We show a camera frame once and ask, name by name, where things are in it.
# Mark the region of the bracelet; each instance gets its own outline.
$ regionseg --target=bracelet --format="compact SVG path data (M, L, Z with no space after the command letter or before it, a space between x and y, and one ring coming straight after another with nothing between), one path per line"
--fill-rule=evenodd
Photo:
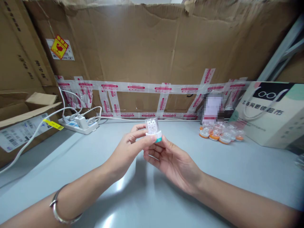
M59 189L59 190L56 192L56 194L54 195L54 197L53 197L53 199L52 199L52 202L51 202L51 204L50 204L50 207L53 208L53 213L54 213L55 219L56 219L57 221L59 221L60 223L63 223L63 224L69 224L69 225L70 225L70 224L73 224L73 223L77 222L77 221L81 218L82 213L81 213L80 215L78 215L76 218L67 221L67 220L64 220L64 219L60 218L59 215L58 215L58 213L57 213L57 211L56 211L56 203L58 202L58 199L57 199L57 198L58 198L58 194L59 194L59 192L60 192L65 186L67 186L67 185L68 185L68 184L64 185L61 189Z

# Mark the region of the light gray tabletop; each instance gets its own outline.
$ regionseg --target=light gray tabletop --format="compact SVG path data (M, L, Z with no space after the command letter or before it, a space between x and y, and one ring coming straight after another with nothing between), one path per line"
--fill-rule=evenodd
M22 155L0 175L0 224L106 161L136 123L109 120L93 133L66 129ZM199 122L160 122L163 134L206 173L301 209L304 172L296 155L249 138L223 145L198 135ZM74 227L230 227L215 212L173 186L141 152L126 175Z

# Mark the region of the shopping bag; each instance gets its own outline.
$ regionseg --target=shopping bag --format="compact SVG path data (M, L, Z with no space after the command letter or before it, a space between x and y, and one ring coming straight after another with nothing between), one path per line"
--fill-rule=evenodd
M304 84L252 82L229 122L262 146L286 148L304 135Z

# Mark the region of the power strip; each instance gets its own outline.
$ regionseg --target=power strip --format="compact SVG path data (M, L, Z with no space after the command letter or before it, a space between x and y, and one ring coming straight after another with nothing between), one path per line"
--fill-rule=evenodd
M59 119L58 121L61 126L67 128L69 130L76 131L76 132L79 132L79 133L82 133L85 135L88 135L91 132L95 131L97 128L99 128L99 124L97 122L93 122L93 123L89 124L89 128L84 130L84 129L80 128L75 121L70 121L68 123L64 123L62 118Z

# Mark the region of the hand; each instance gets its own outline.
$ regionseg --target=hand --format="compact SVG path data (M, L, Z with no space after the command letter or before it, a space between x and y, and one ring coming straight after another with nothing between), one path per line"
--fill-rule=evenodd
M115 181L125 175L141 150L155 143L156 137L146 136L148 131L142 130L144 128L146 128L145 124L134 125L131 132L123 136L113 154L105 162L105 165L111 170L111 175L113 175Z
M199 192L203 172L185 151L165 136L161 142L144 148L144 158L184 192L190 195Z

